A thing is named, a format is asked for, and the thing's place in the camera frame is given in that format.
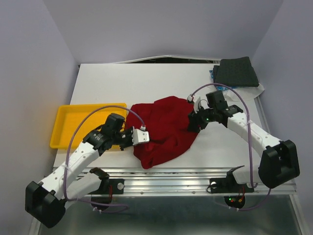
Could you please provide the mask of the dark grey dotted skirt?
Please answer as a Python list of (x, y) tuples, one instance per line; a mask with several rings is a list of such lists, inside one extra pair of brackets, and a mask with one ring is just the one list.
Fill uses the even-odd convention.
[(213, 82), (229, 87), (258, 87), (259, 80), (248, 56), (222, 59), (213, 67)]

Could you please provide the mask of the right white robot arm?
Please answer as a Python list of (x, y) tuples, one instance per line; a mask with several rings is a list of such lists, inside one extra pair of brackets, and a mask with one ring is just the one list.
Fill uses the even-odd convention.
[(248, 144), (248, 150), (255, 150), (260, 156), (258, 166), (238, 166), (227, 172), (217, 187), (236, 191), (246, 185), (263, 184), (273, 189), (300, 175), (297, 149), (294, 142), (282, 141), (259, 127), (249, 119), (248, 111), (237, 105), (228, 105), (221, 91), (206, 95), (208, 107), (201, 105), (201, 98), (194, 94), (187, 101), (193, 105), (188, 115), (188, 131), (199, 133), (210, 122), (222, 124), (233, 131)]

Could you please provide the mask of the red skirt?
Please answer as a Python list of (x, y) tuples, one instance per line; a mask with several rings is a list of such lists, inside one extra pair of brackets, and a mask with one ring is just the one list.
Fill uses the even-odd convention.
[(197, 137), (187, 130), (193, 105), (186, 99), (169, 96), (154, 103), (134, 104), (131, 110), (145, 122), (150, 141), (134, 147), (143, 169), (166, 163), (184, 154)]

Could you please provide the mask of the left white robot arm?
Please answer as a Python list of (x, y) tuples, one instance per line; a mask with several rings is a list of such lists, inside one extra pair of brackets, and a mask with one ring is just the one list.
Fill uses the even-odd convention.
[(67, 209), (87, 202), (102, 211), (112, 204), (115, 182), (104, 170), (94, 167), (86, 176), (79, 174), (112, 146), (125, 149), (139, 143), (144, 130), (122, 128), (124, 118), (110, 114), (105, 123), (91, 130), (73, 151), (68, 151), (64, 163), (41, 181), (30, 182), (25, 189), (25, 210), (47, 228), (56, 226)]

